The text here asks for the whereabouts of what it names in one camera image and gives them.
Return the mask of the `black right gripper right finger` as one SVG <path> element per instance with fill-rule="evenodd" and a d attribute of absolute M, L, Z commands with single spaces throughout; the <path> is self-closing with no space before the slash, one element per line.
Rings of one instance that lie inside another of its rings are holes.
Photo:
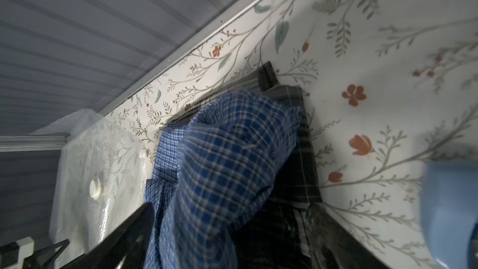
<path fill-rule="evenodd" d="M 309 218 L 309 251 L 316 269 L 385 269 L 370 253 L 319 205 Z"/>

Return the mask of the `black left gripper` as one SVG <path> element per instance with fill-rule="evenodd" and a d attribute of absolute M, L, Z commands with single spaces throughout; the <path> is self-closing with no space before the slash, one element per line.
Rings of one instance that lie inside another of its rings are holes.
<path fill-rule="evenodd" d="M 26 237 L 1 246 L 1 269 L 49 269 L 69 246 L 65 239 L 34 251 L 35 241 Z"/>

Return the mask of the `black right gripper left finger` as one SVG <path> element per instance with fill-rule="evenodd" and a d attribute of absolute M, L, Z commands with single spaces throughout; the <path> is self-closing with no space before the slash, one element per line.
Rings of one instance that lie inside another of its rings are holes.
<path fill-rule="evenodd" d="M 64 266 L 65 269 L 141 269 L 154 225 L 154 208 L 143 204 L 101 244 Z"/>

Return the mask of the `black white plaid shirt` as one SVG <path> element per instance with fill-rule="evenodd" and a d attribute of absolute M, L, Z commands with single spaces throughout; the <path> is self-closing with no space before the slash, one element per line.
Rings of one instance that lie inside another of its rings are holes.
<path fill-rule="evenodd" d="M 249 90 L 288 107 L 304 107 L 300 87 L 281 85 L 267 62 L 258 70 L 204 95 L 170 120 L 188 124 L 208 103 L 231 90 Z M 318 269 L 309 226 L 313 204 L 320 203 L 319 181 L 307 119 L 298 128 L 298 144 L 280 169 L 270 198 L 256 216 L 234 234 L 240 269 Z"/>

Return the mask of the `clear plastic vacuum bag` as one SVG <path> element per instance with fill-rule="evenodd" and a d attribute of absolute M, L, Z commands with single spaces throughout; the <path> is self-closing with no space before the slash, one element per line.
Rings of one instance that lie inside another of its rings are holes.
<path fill-rule="evenodd" d="M 49 235 L 70 244 L 59 269 L 102 243 L 142 204 L 146 174 L 142 141 L 90 109 L 73 112 L 35 135 L 67 134 L 58 171 Z"/>

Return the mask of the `blue checked shirt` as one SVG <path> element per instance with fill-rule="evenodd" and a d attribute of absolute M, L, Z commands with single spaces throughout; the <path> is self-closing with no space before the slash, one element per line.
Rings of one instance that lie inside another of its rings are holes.
<path fill-rule="evenodd" d="M 228 92 L 161 136 L 144 200 L 147 269 L 235 269 L 233 234 L 262 208 L 298 142 L 297 107 Z"/>

